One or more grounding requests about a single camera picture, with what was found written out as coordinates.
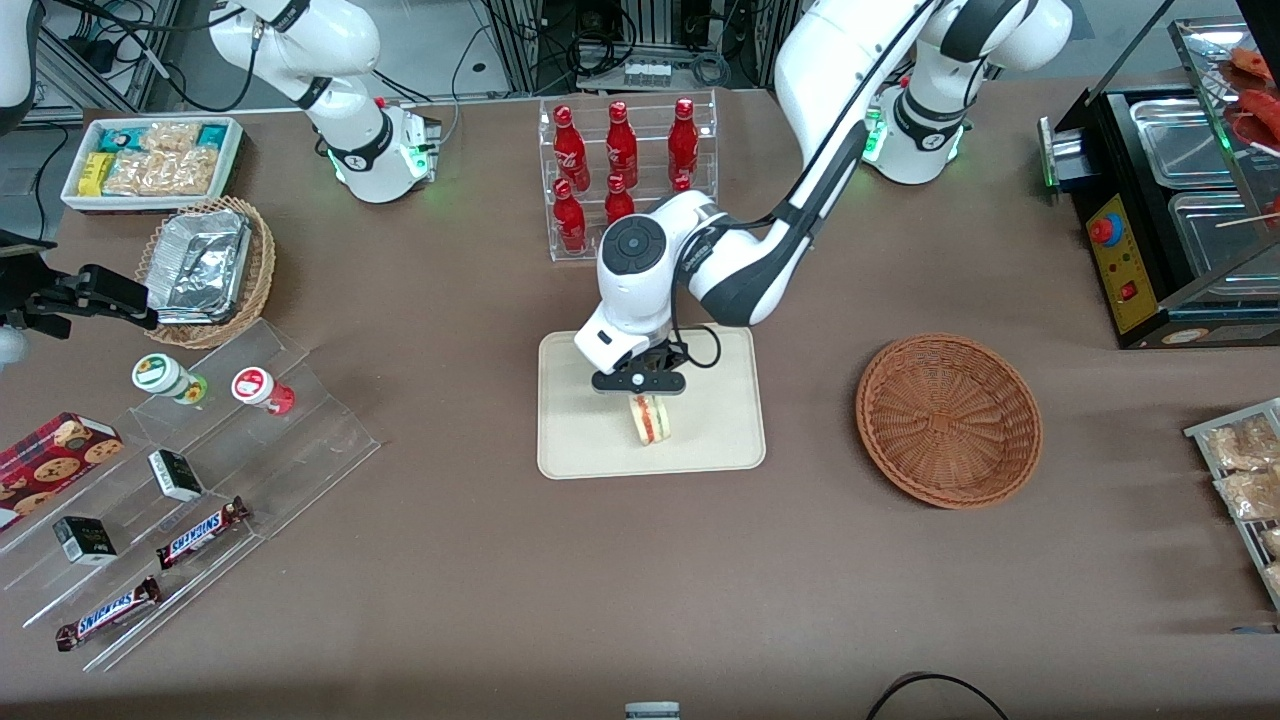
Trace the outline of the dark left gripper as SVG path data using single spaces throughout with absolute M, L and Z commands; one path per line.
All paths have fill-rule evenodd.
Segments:
M 660 401 L 667 405 L 672 396 L 685 392 L 687 382 L 680 372 L 632 368 L 609 374 L 594 372 L 591 387 L 600 395 L 628 395 L 631 405 L 639 404 L 637 395 L 660 395 Z

